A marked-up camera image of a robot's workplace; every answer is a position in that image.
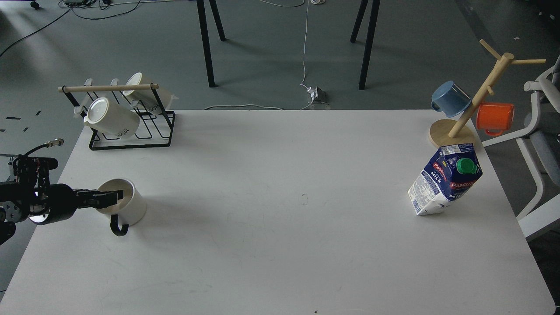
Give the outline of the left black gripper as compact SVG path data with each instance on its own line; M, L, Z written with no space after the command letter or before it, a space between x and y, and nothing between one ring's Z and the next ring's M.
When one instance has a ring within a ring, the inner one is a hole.
M66 184L54 184L48 191L48 211L29 217L36 225L46 225L67 220L76 209L105 209L114 206L124 198L124 191L98 191L88 189L73 190Z

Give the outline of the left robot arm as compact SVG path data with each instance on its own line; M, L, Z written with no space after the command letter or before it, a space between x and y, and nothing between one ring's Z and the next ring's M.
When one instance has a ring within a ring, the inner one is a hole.
M56 138L23 155L9 155L8 165L12 171L0 187L2 244L15 234L16 223L27 219L36 225L56 223L72 217L76 209L104 209L124 199L122 189L98 191L73 189L62 183L51 184L49 172L58 167L58 160L30 155L63 143L62 138Z

